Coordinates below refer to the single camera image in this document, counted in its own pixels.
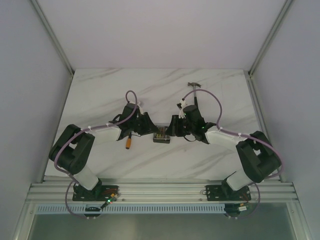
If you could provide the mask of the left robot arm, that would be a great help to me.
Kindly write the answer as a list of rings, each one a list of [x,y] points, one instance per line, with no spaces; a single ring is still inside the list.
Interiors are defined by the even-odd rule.
[[[102,196],[102,188],[98,185],[99,178],[87,166],[94,141],[116,142],[133,132],[144,136],[157,131],[147,112],[138,105],[127,103],[122,113],[105,125],[88,126],[83,130],[75,124],[69,124],[51,148],[49,159],[58,171],[67,174],[85,189],[84,195],[90,201],[97,201]]]

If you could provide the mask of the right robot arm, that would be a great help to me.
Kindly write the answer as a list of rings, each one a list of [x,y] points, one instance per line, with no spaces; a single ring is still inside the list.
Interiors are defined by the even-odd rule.
[[[221,193],[228,200],[234,199],[240,189],[260,183],[282,166],[279,156],[261,131],[249,136],[226,133],[213,122],[206,122],[196,105],[178,103],[178,115],[173,115],[165,134],[171,137],[194,136],[198,142],[220,145],[238,154],[242,168],[222,181]]]

